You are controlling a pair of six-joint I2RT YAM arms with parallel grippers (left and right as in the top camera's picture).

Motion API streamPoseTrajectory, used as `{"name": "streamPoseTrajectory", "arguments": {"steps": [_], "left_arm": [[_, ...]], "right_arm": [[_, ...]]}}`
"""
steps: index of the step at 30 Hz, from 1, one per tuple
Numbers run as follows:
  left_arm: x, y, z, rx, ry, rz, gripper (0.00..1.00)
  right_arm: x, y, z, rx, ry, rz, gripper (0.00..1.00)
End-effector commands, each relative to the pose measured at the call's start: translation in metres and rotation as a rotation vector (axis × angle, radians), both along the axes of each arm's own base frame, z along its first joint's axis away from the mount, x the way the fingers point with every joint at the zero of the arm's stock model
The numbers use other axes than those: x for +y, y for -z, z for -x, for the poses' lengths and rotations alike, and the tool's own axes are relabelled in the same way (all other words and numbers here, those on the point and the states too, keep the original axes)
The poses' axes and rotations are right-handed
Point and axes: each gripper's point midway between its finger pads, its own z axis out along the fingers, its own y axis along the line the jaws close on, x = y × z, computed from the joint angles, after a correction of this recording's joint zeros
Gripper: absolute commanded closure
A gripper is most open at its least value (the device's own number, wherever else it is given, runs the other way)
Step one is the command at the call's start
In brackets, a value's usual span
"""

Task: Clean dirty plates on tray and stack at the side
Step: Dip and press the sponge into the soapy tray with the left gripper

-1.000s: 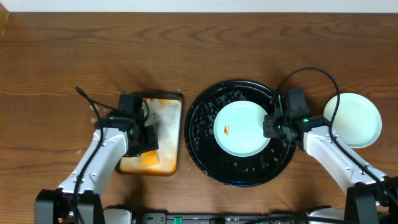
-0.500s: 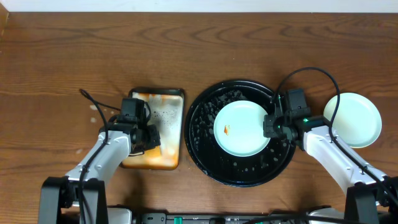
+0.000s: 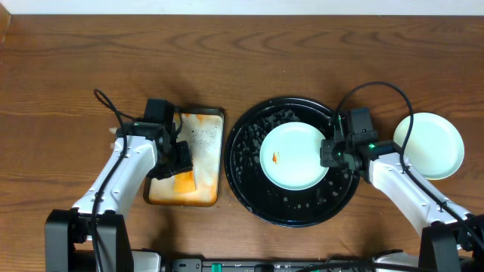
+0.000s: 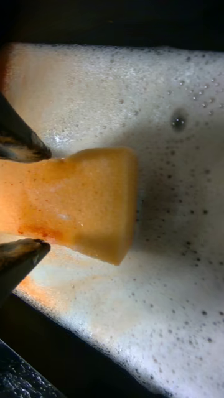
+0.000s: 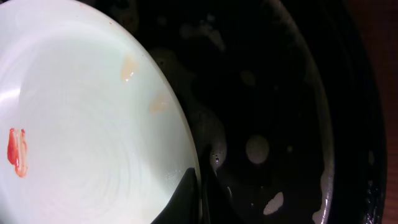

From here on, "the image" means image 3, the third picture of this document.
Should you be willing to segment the green and yellow sponge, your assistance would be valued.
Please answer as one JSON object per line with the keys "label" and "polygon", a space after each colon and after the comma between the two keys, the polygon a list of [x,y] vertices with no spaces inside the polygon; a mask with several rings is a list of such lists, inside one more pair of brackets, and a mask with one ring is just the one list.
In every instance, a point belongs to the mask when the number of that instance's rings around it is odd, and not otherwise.
{"label": "green and yellow sponge", "polygon": [[175,193],[191,193],[196,190],[194,172],[183,172],[175,176],[173,190]]}

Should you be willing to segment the light blue plate front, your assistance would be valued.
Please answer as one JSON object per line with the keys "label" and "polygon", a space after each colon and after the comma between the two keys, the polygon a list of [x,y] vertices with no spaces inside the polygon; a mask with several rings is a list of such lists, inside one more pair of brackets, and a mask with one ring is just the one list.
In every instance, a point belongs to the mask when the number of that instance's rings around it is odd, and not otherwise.
{"label": "light blue plate front", "polygon": [[265,176],[285,190],[315,186],[329,171],[321,166],[321,142],[325,136],[304,122],[288,122],[272,129],[259,151]]}

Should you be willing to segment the light green plate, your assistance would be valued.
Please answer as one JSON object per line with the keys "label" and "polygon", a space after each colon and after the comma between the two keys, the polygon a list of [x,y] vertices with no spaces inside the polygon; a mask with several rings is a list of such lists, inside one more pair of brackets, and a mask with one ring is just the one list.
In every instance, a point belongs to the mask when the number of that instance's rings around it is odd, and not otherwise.
{"label": "light green plate", "polygon": [[411,129],[405,155],[429,180],[453,175],[464,161],[464,142],[459,131],[445,118],[434,113],[415,113],[414,121],[404,118],[396,127],[393,140],[402,145]]}

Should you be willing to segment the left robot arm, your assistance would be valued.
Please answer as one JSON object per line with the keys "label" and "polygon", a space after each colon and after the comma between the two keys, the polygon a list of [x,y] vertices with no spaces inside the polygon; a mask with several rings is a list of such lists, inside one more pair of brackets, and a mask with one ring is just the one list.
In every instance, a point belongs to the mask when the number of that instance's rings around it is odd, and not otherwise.
{"label": "left robot arm", "polygon": [[164,179],[193,168],[178,141],[179,114],[167,100],[150,99],[144,115],[122,122],[115,147],[96,181],[69,210],[45,222],[47,271],[163,271],[163,257],[130,246],[125,218],[144,179]]}

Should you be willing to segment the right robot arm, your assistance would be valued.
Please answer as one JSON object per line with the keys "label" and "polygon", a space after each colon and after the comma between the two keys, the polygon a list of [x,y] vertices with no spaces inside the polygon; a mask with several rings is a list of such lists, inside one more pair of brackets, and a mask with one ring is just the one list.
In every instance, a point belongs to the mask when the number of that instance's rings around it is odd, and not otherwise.
{"label": "right robot arm", "polygon": [[483,216],[446,198],[403,153],[380,141],[367,108],[335,113],[333,136],[321,142],[321,165],[364,178],[383,192],[420,235],[417,266],[434,271],[483,269]]}

